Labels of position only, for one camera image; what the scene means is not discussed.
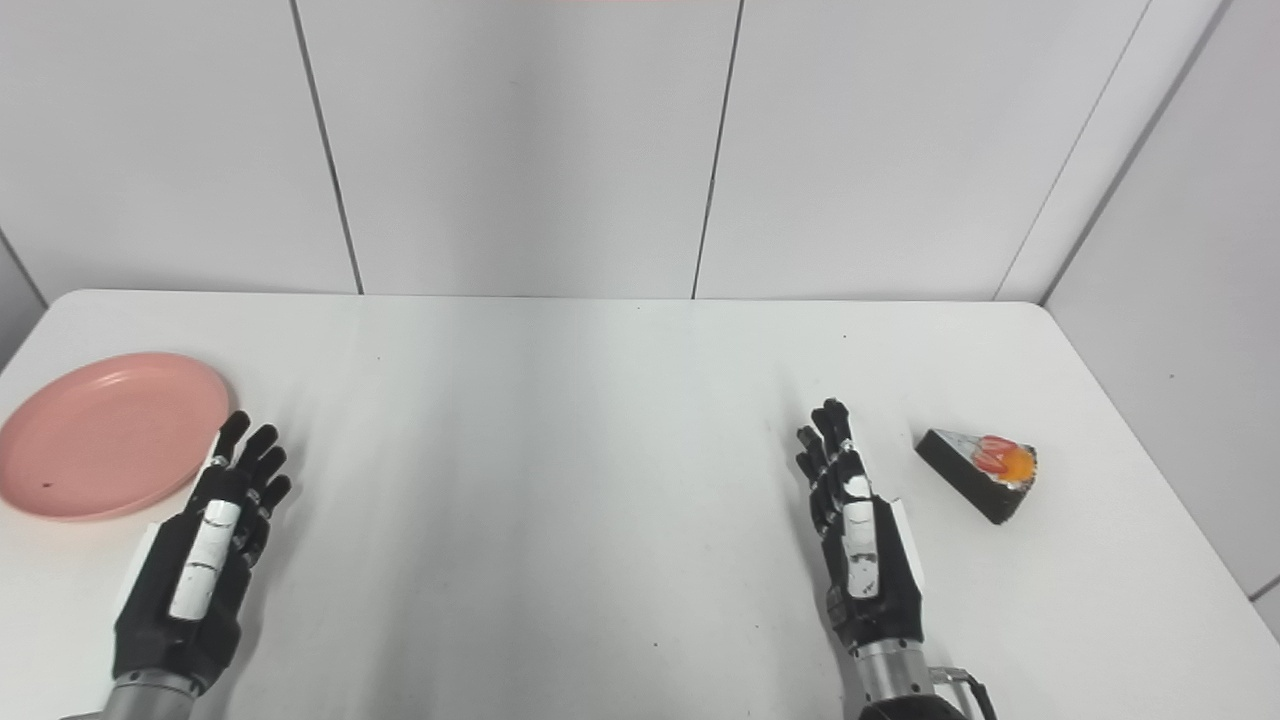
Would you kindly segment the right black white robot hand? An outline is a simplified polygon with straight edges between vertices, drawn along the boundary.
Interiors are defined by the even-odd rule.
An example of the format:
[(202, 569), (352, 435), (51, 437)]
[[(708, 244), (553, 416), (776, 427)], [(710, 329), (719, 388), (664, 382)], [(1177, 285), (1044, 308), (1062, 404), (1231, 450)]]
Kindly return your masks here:
[(840, 643), (858, 655), (876, 643), (923, 642), (922, 589), (899, 516), (872, 487), (849, 409), (827, 398), (796, 437), (795, 460), (829, 577), (826, 610)]

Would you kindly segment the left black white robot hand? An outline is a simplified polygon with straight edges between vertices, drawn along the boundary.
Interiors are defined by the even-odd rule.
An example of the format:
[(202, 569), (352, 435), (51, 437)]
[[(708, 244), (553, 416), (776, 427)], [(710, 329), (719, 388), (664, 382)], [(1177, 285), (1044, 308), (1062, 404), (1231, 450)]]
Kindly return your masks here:
[(237, 410), (219, 428), (183, 509), (160, 523), (114, 624), (111, 674), (165, 673), (201, 694), (230, 666), (239, 614), (292, 489), (271, 424)]

